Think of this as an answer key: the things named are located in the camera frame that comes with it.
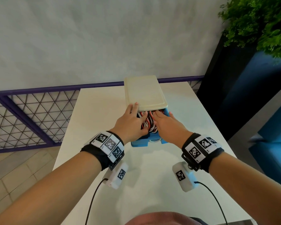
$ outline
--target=wristband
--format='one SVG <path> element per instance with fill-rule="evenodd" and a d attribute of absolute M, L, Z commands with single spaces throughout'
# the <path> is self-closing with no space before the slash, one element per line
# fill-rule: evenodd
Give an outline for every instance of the wristband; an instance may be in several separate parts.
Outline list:
<path fill-rule="evenodd" d="M 211 161 L 223 151 L 221 145 L 211 137 L 193 133 L 184 143 L 181 156 L 190 169 L 209 173 Z"/>
<path fill-rule="evenodd" d="M 102 170 L 109 167 L 113 170 L 123 158 L 124 144 L 119 136 L 110 131 L 96 134 L 81 151 L 94 155 L 101 163 Z"/>

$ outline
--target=blue plastic container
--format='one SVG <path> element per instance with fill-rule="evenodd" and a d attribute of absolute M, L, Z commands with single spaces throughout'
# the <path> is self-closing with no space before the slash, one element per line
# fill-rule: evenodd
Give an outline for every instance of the blue plastic container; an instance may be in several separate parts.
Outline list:
<path fill-rule="evenodd" d="M 164 109 L 164 114 L 166 116 L 170 116 L 169 111 L 167 108 Z M 146 136 L 142 136 L 140 139 L 131 142 L 132 147 L 147 147 L 149 142 L 156 142 L 160 141 L 162 144 L 166 144 L 167 142 L 163 140 L 159 133 L 148 133 Z"/>

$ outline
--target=tiled floor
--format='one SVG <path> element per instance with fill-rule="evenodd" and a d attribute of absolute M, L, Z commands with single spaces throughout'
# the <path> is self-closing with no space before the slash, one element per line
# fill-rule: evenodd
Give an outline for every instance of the tiled floor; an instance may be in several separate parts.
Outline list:
<path fill-rule="evenodd" d="M 0 213 L 52 171 L 59 148 L 0 154 Z"/>

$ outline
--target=green plant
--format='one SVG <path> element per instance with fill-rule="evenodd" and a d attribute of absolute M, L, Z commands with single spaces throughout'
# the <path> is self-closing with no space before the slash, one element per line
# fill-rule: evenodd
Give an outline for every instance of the green plant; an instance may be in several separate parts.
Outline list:
<path fill-rule="evenodd" d="M 225 46 L 257 43 L 257 50 L 281 58 L 281 0 L 228 0 L 218 16 L 229 22 Z"/>

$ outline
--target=white plastic lid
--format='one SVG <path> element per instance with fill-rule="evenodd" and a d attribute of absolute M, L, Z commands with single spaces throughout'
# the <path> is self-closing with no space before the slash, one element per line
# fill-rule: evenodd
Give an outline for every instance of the white plastic lid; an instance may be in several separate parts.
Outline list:
<path fill-rule="evenodd" d="M 124 79 L 126 105 L 139 103 L 139 111 L 168 107 L 156 76 L 137 76 Z"/>

